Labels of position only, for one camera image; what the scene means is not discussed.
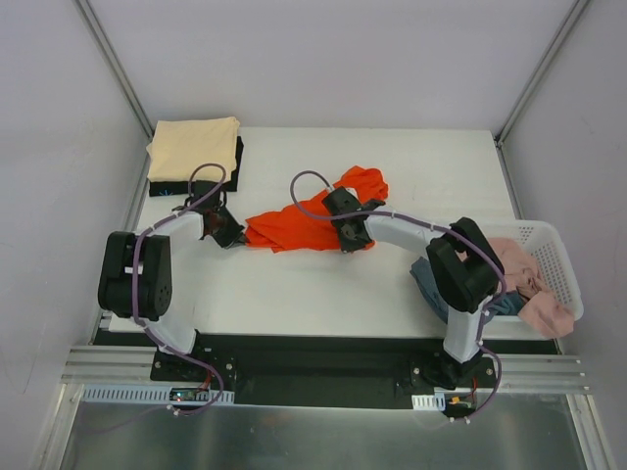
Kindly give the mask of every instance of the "orange cloth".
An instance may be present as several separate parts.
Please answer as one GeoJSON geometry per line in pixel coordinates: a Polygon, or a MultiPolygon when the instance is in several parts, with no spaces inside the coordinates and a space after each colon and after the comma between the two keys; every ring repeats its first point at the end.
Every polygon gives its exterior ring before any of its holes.
{"type": "MultiPolygon", "coordinates": [[[[363,169],[353,166],[333,186],[354,188],[362,204],[370,199],[384,201],[388,197],[388,185],[383,181],[381,171],[376,168],[363,169]]],[[[322,204],[322,199],[327,194],[326,191],[321,191],[301,204],[309,212],[329,215],[322,204]]],[[[282,211],[266,212],[251,217],[246,222],[249,247],[272,248],[275,253],[302,248],[319,251],[340,249],[337,232],[329,220],[307,217],[294,205],[282,211]]]]}

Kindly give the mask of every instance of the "denim cloth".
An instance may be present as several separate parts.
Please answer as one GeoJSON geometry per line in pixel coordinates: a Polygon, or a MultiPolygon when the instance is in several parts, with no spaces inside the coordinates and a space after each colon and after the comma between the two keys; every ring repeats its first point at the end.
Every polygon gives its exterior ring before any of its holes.
{"type": "MultiPolygon", "coordinates": [[[[440,296],[429,260],[420,258],[411,265],[410,274],[413,279],[415,279],[422,293],[422,297],[424,297],[429,306],[431,306],[431,309],[433,309],[435,314],[438,315],[442,321],[448,323],[449,305],[440,296]]],[[[486,323],[492,320],[495,315],[518,315],[524,305],[525,302],[517,292],[508,292],[500,302],[495,305],[490,305],[490,315],[486,323]]]]}

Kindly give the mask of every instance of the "plastic laundry basket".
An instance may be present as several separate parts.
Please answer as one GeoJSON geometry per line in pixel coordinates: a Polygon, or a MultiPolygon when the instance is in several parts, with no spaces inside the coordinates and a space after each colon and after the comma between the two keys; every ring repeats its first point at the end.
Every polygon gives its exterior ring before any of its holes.
{"type": "MultiPolygon", "coordinates": [[[[557,299],[570,308],[575,320],[582,317],[584,306],[581,302],[581,291],[566,248],[552,225],[538,220],[475,221],[487,238],[511,238],[537,259],[544,279],[557,299]]],[[[521,321],[517,316],[496,316],[494,320],[521,321]]]]}

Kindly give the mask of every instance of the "white wall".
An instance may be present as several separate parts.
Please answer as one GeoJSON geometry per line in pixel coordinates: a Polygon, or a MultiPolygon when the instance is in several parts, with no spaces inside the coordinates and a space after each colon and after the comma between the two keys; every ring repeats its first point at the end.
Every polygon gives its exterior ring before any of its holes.
{"type": "Polygon", "coordinates": [[[526,218],[552,222],[586,311],[568,348],[627,468],[627,3],[597,0],[506,141],[526,218]]]}
{"type": "Polygon", "coordinates": [[[0,6],[0,467],[25,469],[145,138],[69,0],[0,6]]]}
{"type": "Polygon", "coordinates": [[[573,0],[92,0],[149,118],[500,130],[573,0]]]}

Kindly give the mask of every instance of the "white table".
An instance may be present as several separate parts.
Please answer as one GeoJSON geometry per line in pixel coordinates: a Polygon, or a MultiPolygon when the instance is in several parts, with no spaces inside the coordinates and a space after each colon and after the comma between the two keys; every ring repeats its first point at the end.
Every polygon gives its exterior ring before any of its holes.
{"type": "MultiPolygon", "coordinates": [[[[390,186],[388,204],[418,217],[513,219],[488,131],[242,128],[239,190],[228,207],[247,217],[291,204],[289,183],[310,168],[337,180],[353,165],[377,167],[390,186]]],[[[304,177],[297,194],[322,189],[304,177]]],[[[139,228],[184,197],[146,198],[139,228]]],[[[353,337],[443,337],[409,274],[413,253],[385,244],[352,255],[301,250],[273,254],[223,250],[209,239],[172,260],[175,314],[202,333],[353,337]]],[[[111,331],[137,331],[114,317],[111,331]]],[[[486,338],[540,339],[521,321],[490,323],[486,338]]]]}

